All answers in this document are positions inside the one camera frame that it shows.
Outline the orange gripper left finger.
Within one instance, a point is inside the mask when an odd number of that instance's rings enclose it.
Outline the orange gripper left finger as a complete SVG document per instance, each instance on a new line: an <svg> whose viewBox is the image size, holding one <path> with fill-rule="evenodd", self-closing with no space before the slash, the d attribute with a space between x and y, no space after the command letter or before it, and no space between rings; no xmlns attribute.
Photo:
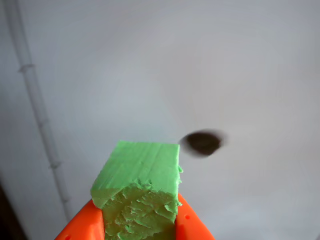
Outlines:
<svg viewBox="0 0 320 240"><path fill-rule="evenodd" d="M104 240L105 229L102 210L93 201L85 206L64 227L55 240Z"/></svg>

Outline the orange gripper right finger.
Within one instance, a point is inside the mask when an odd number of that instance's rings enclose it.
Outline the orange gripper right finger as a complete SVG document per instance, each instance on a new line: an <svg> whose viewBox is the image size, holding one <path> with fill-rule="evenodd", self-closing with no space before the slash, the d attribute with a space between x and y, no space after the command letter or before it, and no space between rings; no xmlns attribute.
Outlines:
<svg viewBox="0 0 320 240"><path fill-rule="evenodd" d="M175 220L176 240L213 240L213 235L200 220L196 212L179 193L178 200L182 204L178 207Z"/></svg>

